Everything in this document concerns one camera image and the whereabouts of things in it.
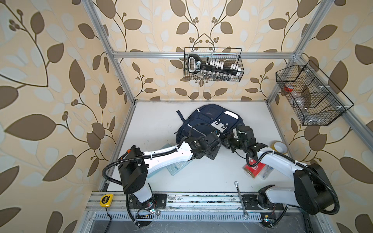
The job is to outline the navy blue school backpack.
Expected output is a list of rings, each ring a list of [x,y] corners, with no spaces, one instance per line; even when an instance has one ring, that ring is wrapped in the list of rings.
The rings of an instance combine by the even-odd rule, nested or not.
[[[201,137],[217,133],[221,140],[228,137],[238,125],[243,125],[240,115],[216,104],[203,105],[192,112],[188,118],[176,111],[183,124],[176,132],[176,143],[186,136]]]

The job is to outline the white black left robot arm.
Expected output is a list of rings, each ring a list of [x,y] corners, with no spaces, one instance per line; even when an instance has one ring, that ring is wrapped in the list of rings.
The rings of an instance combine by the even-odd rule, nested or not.
[[[130,219],[137,227],[141,223],[132,215],[129,208],[129,196],[134,195],[138,200],[140,210],[159,216],[161,211],[151,186],[146,183],[152,173],[169,165],[194,159],[208,157],[214,160],[221,147],[221,139],[214,133],[207,136],[185,136],[181,141],[166,149],[142,152],[133,145],[117,161],[108,164],[102,170],[105,180],[121,185],[126,195],[126,209]]]

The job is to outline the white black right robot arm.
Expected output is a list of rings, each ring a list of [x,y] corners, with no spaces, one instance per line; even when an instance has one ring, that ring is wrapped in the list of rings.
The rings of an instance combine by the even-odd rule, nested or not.
[[[223,144],[232,152],[243,151],[248,167],[267,165],[292,180],[291,186],[269,184],[260,189],[259,208],[267,210],[283,204],[285,210],[297,207],[309,215],[335,215],[340,211],[338,195],[320,165],[307,165],[257,142],[253,129],[245,125],[227,133]]]

